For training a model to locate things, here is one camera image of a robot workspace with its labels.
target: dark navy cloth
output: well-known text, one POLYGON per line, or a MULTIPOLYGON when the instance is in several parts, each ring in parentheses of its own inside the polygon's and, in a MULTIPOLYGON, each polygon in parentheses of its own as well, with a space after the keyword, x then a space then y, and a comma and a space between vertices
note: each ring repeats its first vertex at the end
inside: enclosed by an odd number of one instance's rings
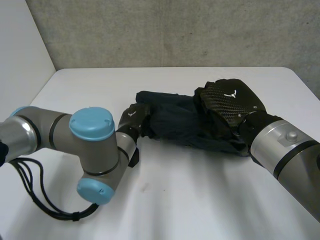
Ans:
POLYGON ((143 122, 142 136, 207 151, 248 156, 246 144, 237 136, 221 136, 218 132, 214 134, 202 128, 204 120, 200 121, 191 96, 141 91, 136 94, 136 102, 150 105, 150 115, 143 122))

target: concrete wall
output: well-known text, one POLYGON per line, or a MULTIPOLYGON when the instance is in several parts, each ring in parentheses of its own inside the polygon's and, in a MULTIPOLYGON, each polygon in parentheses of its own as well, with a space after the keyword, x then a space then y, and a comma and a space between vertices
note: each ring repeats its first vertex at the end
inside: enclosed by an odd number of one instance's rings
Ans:
POLYGON ((320 97, 319 0, 27 0, 57 68, 282 66, 320 97))

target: wire bundle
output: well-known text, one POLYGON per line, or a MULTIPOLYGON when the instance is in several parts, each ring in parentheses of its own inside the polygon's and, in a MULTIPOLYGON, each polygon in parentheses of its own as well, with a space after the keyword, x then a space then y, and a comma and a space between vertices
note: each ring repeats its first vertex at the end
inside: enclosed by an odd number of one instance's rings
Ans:
POLYGON ((46 214, 48 214, 49 216, 51 216, 52 218, 61 220, 61 221, 79 221, 80 219, 83 219, 85 217, 88 217, 89 215, 93 214, 97 208, 99 207, 97 204, 92 204, 91 206, 89 206, 86 210, 81 211, 81 212, 74 212, 74 213, 68 213, 65 211, 60 210, 59 208, 57 208, 48 198, 46 191, 45 191, 45 187, 44 187, 44 168, 42 166, 42 164, 32 158, 27 158, 27 157, 18 157, 12 161, 9 162, 18 172, 18 174, 21 177, 22 183, 24 185, 25 190, 27 191, 27 193, 30 195, 30 197, 32 198, 33 202, 46 214), (32 171, 30 169, 30 167, 26 164, 26 162, 31 162, 34 163, 36 165, 38 165, 38 167, 40 168, 40 187, 41 187, 41 191, 42 194, 46 200, 46 202, 50 205, 50 207, 52 207, 54 210, 49 209, 48 207, 46 207, 39 199, 38 197, 35 195, 34 190, 33 190, 33 175, 32 175, 32 171))

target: table surface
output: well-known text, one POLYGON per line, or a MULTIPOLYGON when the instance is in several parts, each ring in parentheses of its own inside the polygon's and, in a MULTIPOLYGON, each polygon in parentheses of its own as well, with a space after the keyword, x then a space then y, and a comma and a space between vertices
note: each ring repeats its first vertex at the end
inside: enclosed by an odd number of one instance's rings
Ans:
MULTIPOLYGON (((54 74, 32 105, 70 114, 99 106, 112 112, 117 123, 139 91, 192 96, 197 87, 221 78, 243 80, 270 114, 320 141, 320 102, 283 67, 64 69, 54 74)), ((5 164, 0 169, 4 240, 319 239, 320 224, 249 158, 146 137, 139 139, 138 147, 140 163, 126 170, 111 202, 79 222, 44 214, 14 168, 5 164)), ((49 149, 31 157, 42 162, 46 191, 58 207, 77 212, 89 206, 76 191, 82 176, 78 157, 49 149)), ((38 184, 35 176, 37 193, 38 184)))

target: light blue cap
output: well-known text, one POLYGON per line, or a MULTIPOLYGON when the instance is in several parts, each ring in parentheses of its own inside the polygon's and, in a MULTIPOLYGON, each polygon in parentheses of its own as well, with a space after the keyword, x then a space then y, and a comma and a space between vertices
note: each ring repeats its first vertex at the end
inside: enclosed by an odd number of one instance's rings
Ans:
POLYGON ((107 204, 115 194, 110 186, 91 178, 81 178, 76 190, 83 199, 98 205, 107 204))
POLYGON ((14 111, 11 113, 10 117, 13 117, 14 115, 16 115, 17 112, 19 112, 20 110, 22 110, 22 109, 24 109, 24 108, 27 108, 27 107, 29 107, 29 106, 21 106, 21 107, 18 107, 16 110, 14 110, 14 111))
POLYGON ((71 116, 69 127, 78 138, 91 142, 109 138, 116 128, 112 114, 102 107, 80 109, 71 116))

